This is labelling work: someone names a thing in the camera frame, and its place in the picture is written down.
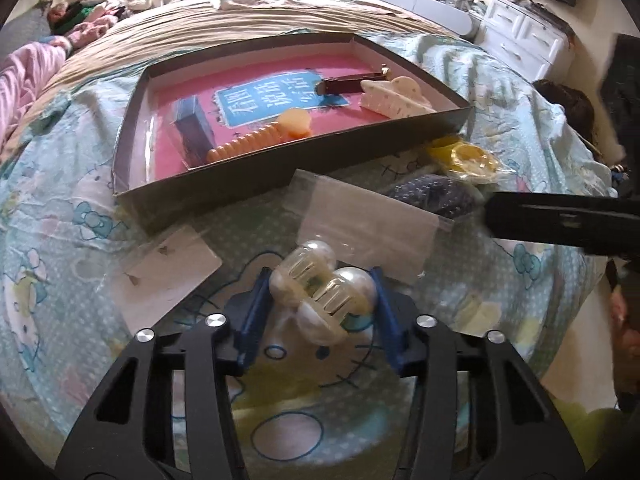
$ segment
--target cardboard box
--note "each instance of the cardboard box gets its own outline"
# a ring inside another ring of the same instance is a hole
[[[393,76],[414,78],[436,113],[286,142],[150,182],[149,131],[160,89],[203,74],[327,53],[357,57],[372,67],[386,64]],[[142,73],[116,141],[114,194],[147,231],[155,232],[183,216],[286,186],[297,168],[329,173],[454,134],[469,111],[467,101],[420,67],[354,34],[287,34],[214,46],[158,62]]]

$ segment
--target pink blanket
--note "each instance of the pink blanket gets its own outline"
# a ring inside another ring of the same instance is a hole
[[[0,147],[65,59],[62,46],[34,42],[0,62]]]

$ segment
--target drawer handle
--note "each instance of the drawer handle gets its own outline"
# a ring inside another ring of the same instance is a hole
[[[513,50],[511,50],[510,48],[507,48],[507,46],[504,43],[501,43],[500,46],[502,47],[502,49],[505,52],[508,52],[509,54],[511,54],[513,57],[515,57],[516,59],[522,59],[522,57],[520,56],[520,54],[518,54],[517,52],[514,52]]]
[[[546,46],[551,46],[549,45],[549,42],[547,40],[543,40],[542,38],[540,38],[539,36],[537,36],[536,34],[534,34],[533,32],[531,33],[531,36],[533,38],[536,38],[538,41],[540,41],[541,43],[544,43]]]

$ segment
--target hello kitty bed sheet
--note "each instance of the hello kitty bed sheet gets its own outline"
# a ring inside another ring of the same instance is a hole
[[[608,170],[593,161],[562,108],[484,51],[431,34],[367,37],[471,102],[462,133],[516,171],[504,189],[610,192]],[[49,464],[130,338],[102,280],[145,241],[114,202],[110,175],[116,133],[145,65],[60,93],[2,167],[0,399]],[[334,176],[380,190],[416,164],[404,154]],[[193,221],[223,266],[172,311],[163,331],[184,330],[221,308],[231,294],[251,288],[262,266],[276,266],[295,247],[298,226],[282,209],[282,196],[275,190]],[[503,330],[541,374],[599,279],[600,264],[575,248],[491,239],[469,219],[438,233],[411,294],[422,311],[456,330]],[[389,478],[412,382],[386,365],[370,319],[351,319],[349,338],[335,348],[306,343],[289,323],[276,309],[257,363],[229,383],[251,477]],[[187,467],[178,387],[174,400],[176,454]]]

